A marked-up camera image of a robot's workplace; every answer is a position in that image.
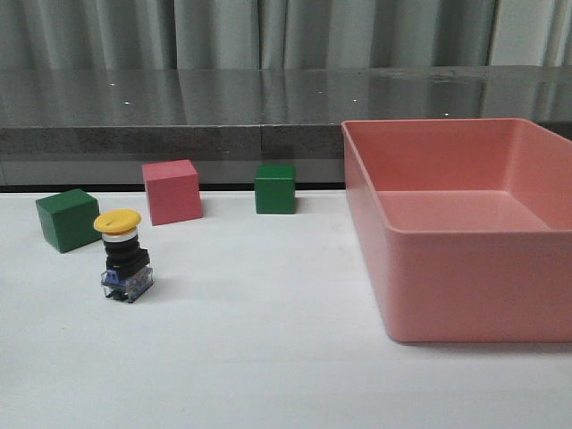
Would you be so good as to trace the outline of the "pink plastic bin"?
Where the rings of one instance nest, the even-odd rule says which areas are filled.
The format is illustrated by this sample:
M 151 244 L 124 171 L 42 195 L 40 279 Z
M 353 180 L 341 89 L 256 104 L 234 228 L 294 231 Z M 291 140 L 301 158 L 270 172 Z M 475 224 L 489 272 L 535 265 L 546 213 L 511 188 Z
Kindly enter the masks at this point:
M 347 197 L 396 341 L 571 338 L 571 143 L 524 119 L 346 121 Z

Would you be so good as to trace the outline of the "left green wooden cube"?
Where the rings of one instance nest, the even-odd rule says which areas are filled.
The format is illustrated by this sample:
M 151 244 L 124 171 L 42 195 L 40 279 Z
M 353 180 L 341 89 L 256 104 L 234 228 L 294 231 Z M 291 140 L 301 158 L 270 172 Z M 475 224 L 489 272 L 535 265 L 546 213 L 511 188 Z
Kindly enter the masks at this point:
M 36 208 L 45 240 L 60 253 L 101 240 L 93 227 L 98 201 L 82 189 L 40 198 Z

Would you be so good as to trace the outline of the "green wooden cube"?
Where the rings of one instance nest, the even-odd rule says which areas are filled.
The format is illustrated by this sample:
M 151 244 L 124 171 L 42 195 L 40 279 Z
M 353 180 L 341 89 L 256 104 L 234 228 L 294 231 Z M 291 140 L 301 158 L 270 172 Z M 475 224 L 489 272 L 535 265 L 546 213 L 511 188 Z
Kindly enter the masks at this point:
M 60 253 L 101 240 L 93 227 L 98 201 L 82 189 L 40 198 L 36 208 L 45 240 Z
M 258 214 L 292 215 L 296 211 L 296 170 L 292 164 L 262 164 L 255 177 Z

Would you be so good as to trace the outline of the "right green wooden cube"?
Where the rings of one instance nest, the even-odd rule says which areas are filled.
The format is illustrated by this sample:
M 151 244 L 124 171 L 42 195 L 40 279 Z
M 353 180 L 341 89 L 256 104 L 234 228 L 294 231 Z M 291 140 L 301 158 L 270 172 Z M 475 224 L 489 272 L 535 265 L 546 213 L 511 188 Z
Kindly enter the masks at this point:
M 296 170 L 292 164 L 262 164 L 255 177 L 258 214 L 292 215 L 296 211 Z

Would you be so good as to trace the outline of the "yellow push button switch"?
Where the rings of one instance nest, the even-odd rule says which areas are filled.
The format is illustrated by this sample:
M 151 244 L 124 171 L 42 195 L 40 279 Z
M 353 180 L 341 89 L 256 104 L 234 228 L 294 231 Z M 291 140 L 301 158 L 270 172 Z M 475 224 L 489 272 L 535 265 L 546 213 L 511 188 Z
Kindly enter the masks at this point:
M 100 214 L 93 222 L 105 247 L 101 286 L 109 299 L 133 303 L 154 283 L 150 256 L 139 245 L 140 222 L 139 212 L 131 209 Z

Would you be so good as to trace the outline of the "grey curtain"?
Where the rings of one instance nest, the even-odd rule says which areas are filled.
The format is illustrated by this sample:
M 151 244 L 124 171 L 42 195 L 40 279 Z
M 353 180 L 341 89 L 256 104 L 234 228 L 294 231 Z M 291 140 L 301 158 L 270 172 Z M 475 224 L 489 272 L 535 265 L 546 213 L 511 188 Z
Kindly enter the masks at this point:
M 568 1 L 4 1 L 1 66 L 563 66 Z

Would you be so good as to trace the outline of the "pink wooden cube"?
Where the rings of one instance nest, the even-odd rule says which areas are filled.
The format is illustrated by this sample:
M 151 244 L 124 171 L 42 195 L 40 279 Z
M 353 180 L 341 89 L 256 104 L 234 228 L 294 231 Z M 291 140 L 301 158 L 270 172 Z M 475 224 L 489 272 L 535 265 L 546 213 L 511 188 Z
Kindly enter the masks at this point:
M 203 216 L 198 172 L 189 159 L 143 164 L 142 174 L 154 226 Z

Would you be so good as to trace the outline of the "grey stone counter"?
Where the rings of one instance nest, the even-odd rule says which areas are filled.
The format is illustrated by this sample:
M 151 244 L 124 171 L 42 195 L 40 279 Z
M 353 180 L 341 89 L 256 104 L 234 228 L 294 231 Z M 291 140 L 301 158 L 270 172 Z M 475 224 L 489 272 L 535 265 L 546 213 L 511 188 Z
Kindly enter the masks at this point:
M 569 136 L 570 68 L 3 71 L 1 187 L 139 189 L 143 164 L 188 158 L 209 189 L 262 163 L 333 188 L 344 121 L 483 117 Z

